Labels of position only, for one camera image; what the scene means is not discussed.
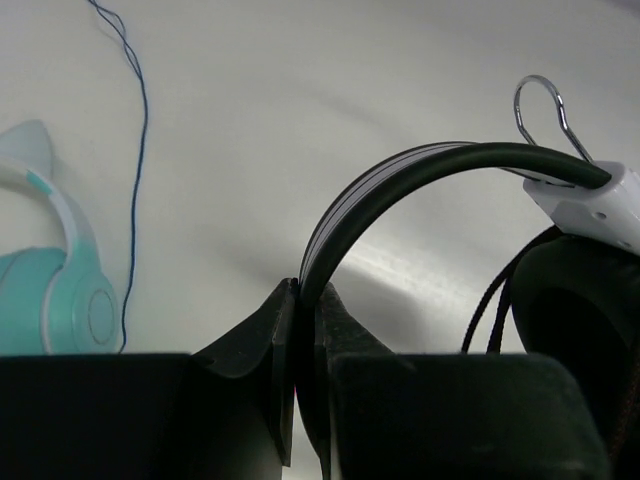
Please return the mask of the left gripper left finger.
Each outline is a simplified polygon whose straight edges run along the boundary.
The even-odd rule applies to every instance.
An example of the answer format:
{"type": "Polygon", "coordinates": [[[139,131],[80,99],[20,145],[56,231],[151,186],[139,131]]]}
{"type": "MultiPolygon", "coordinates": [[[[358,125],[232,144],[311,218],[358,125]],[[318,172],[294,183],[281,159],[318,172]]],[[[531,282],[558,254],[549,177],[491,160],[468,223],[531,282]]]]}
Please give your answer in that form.
{"type": "Polygon", "coordinates": [[[205,402],[215,468],[291,465],[297,293],[295,278],[282,280],[254,313],[192,356],[215,384],[205,402]]]}

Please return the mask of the black white headphones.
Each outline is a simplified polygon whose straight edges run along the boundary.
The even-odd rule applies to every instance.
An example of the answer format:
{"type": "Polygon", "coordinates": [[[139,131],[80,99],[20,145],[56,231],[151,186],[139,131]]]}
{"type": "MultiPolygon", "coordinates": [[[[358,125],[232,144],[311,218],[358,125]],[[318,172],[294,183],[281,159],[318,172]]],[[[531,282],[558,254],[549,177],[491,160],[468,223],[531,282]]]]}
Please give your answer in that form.
{"type": "Polygon", "coordinates": [[[521,350],[556,357],[592,401],[614,466],[635,471],[639,431],[639,263],[629,246],[599,246],[542,216],[525,195],[539,169],[573,162],[587,169],[639,155],[639,93],[610,85],[555,85],[529,77],[511,103],[469,102],[453,120],[504,126],[513,113],[531,134],[547,99],[573,145],[553,153],[529,139],[445,141],[414,147],[371,167],[333,201],[316,225],[299,272],[299,302],[317,308],[337,270],[373,280],[377,291],[427,310],[430,350],[504,354],[507,321],[521,350]]]}

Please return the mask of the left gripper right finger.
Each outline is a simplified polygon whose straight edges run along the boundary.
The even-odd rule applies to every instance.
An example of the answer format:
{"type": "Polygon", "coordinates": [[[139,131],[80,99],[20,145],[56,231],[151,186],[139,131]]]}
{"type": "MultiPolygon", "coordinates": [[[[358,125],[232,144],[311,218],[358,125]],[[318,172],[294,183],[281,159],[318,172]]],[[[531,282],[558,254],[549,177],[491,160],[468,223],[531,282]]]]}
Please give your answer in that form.
{"type": "Polygon", "coordinates": [[[320,297],[314,326],[316,437],[323,477],[411,478],[414,366],[359,323],[333,285],[320,297]]]}

